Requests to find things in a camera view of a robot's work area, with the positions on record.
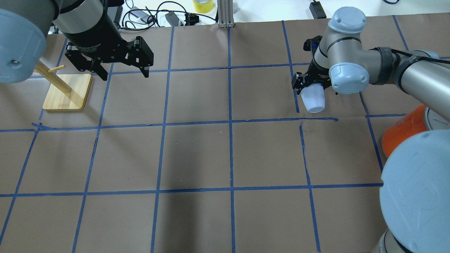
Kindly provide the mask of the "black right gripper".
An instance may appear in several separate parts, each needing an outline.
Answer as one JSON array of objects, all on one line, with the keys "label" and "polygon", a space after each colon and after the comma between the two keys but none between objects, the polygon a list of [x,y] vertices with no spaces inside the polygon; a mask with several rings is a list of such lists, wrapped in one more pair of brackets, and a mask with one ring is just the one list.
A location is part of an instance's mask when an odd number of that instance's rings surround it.
[{"label": "black right gripper", "polygon": [[307,39],[303,44],[303,50],[311,53],[312,60],[306,73],[296,72],[291,79],[291,87],[296,93],[301,93],[305,87],[315,83],[321,84],[324,89],[331,86],[328,69],[319,66],[314,58],[317,50],[321,53],[320,42],[322,38],[321,35],[318,35]]}]

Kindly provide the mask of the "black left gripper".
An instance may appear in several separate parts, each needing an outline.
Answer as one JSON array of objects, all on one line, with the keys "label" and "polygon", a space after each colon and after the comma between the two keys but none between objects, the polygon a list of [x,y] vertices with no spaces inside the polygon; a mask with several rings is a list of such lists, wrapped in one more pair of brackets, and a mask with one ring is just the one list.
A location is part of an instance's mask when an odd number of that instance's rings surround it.
[{"label": "black left gripper", "polygon": [[62,7],[58,28],[69,40],[65,56],[80,72],[89,71],[107,81],[102,63],[137,67],[145,78],[153,66],[154,53],[143,37],[127,42],[108,16],[107,7]]}]

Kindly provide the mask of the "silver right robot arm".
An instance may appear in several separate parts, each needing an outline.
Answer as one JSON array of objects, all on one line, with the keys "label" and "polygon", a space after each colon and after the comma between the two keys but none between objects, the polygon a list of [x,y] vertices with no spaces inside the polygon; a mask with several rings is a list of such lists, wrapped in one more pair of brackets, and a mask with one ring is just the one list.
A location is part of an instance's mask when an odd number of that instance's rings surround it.
[{"label": "silver right robot arm", "polygon": [[310,113],[325,108],[324,91],[361,92],[376,107],[405,113],[382,135],[381,211],[387,231],[377,252],[449,252],[449,61],[429,50],[391,48],[399,31],[370,26],[355,7],[339,8],[324,34],[307,39],[306,73],[292,88]]}]

